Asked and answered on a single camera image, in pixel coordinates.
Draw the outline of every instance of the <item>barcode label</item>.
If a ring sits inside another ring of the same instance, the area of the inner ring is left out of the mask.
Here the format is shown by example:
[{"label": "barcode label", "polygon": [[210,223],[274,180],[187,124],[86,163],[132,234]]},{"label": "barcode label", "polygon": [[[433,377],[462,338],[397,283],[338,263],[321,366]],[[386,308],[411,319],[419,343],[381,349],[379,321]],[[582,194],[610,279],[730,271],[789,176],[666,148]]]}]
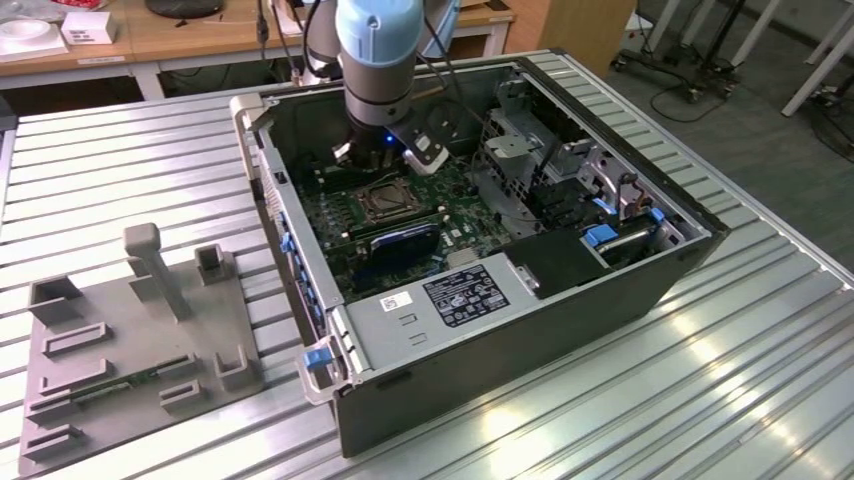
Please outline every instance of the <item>barcode label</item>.
[{"label": "barcode label", "polygon": [[391,297],[386,297],[379,301],[385,312],[391,312],[397,308],[405,307],[413,303],[410,292],[401,292]]},{"label": "barcode label", "polygon": [[98,57],[98,58],[82,58],[78,60],[79,65],[95,65],[98,63],[116,63],[124,62],[124,55],[115,57]]}]

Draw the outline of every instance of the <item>floor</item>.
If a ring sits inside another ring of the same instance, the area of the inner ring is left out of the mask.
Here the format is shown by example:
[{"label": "floor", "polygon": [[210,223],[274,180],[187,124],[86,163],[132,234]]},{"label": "floor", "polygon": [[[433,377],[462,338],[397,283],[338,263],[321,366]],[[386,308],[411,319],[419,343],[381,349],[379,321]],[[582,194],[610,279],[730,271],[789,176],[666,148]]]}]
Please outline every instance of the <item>floor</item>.
[{"label": "floor", "polygon": [[[666,0],[642,0],[645,16],[658,18]],[[694,6],[682,2],[671,28],[681,28]],[[714,36],[726,13],[718,4],[698,37],[697,46]],[[733,28],[722,57],[732,58],[754,21],[742,15]],[[650,97],[677,82],[673,77],[630,66],[613,72],[607,83],[675,134],[682,142],[736,181],[736,183],[789,222],[790,225],[854,270],[854,164],[817,139],[810,127],[813,108],[793,118],[780,114],[792,94],[812,72],[804,64],[812,47],[769,29],[740,68],[744,83],[726,104],[695,123],[678,123],[650,108]],[[852,72],[840,65],[829,83]],[[657,101],[669,116],[691,118],[721,100],[705,98],[690,105],[675,95]],[[854,115],[846,115],[854,132]]]}]

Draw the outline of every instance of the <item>aluminum extrusion table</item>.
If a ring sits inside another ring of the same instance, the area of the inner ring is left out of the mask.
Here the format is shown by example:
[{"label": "aluminum extrusion table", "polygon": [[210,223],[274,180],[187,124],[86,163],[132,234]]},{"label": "aluminum extrusion table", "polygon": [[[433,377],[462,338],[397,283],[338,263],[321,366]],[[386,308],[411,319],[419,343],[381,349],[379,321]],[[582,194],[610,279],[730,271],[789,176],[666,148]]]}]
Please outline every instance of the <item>aluminum extrusion table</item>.
[{"label": "aluminum extrusion table", "polygon": [[267,389],[48,478],[844,478],[854,473],[852,275],[566,56],[530,54],[734,231],[645,318],[354,459],[294,369],[299,343],[239,161],[240,91],[24,118],[3,142],[0,478],[16,476],[24,285],[238,252]]}]

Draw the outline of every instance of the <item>motherboard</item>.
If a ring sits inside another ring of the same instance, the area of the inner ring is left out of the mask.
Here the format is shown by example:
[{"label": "motherboard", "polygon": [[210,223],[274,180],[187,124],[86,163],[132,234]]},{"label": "motherboard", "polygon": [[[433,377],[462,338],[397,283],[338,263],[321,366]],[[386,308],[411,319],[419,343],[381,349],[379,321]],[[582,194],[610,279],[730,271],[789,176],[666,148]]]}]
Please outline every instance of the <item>motherboard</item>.
[{"label": "motherboard", "polygon": [[429,177],[407,168],[305,172],[303,208],[349,302],[473,262],[511,241],[470,166],[458,160]]}]

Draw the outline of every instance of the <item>blue tab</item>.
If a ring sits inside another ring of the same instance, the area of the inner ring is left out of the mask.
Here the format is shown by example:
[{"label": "blue tab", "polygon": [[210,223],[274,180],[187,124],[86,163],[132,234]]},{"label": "blue tab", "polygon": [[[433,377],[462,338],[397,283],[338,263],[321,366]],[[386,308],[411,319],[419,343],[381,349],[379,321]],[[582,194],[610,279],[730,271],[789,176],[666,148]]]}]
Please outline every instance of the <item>blue tab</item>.
[{"label": "blue tab", "polygon": [[294,241],[291,240],[291,232],[284,232],[284,235],[282,235],[282,243],[279,244],[282,253],[288,253],[290,251],[292,251],[292,245]]},{"label": "blue tab", "polygon": [[655,223],[662,223],[665,221],[665,212],[662,212],[658,208],[650,210],[650,215],[653,215]]},{"label": "blue tab", "polygon": [[321,367],[326,367],[333,363],[333,350],[330,347],[323,347],[317,350],[310,350],[303,355],[303,361],[306,362],[306,368],[315,370]]},{"label": "blue tab", "polygon": [[605,209],[605,211],[609,212],[609,215],[617,215],[617,210],[614,210],[614,207],[611,205],[605,203],[605,200],[602,200],[601,198],[594,198],[593,203],[599,205]]},{"label": "blue tab", "polygon": [[597,225],[587,230],[585,240],[587,241],[587,244],[595,248],[605,242],[614,240],[618,236],[619,235],[617,235],[617,232],[610,225]]}]

